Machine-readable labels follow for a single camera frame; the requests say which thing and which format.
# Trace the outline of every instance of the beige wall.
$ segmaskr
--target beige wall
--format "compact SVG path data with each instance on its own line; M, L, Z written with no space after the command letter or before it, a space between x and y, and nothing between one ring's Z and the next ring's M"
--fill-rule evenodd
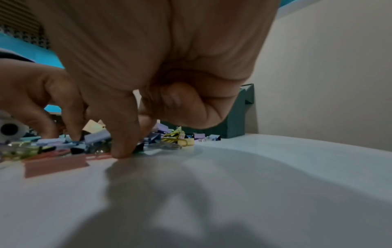
M392 150L392 1L281 8L249 82L247 132Z

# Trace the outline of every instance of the white table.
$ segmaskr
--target white table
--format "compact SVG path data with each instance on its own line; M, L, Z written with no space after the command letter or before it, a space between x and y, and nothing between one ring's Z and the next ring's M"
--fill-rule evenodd
M392 247L391 152L253 134L23 170L0 170L1 248Z

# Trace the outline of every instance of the table surface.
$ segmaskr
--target table surface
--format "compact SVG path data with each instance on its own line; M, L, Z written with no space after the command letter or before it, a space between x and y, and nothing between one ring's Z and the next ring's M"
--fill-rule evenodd
M392 152L251 134L25 179L1 248L392 247Z

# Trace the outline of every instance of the hand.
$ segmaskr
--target hand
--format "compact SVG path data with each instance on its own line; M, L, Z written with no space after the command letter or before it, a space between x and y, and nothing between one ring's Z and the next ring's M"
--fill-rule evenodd
M120 158L157 118L193 128L223 121L280 1L28 2ZM143 97L139 112L135 89Z
M0 109L35 129L44 139L57 138L59 130L44 110L62 108L62 118L73 140L85 124L84 102L78 86L64 69L12 59L0 59Z

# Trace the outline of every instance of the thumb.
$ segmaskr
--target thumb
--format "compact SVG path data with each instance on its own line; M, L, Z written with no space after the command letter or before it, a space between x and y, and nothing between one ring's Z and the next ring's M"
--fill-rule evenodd
M50 114L31 100L18 100L1 108L18 121L36 130L43 139L58 138L58 129Z
M92 112L98 115L110 132L112 156L130 156L140 133L138 106L133 93L115 90L104 84L82 85L81 90Z

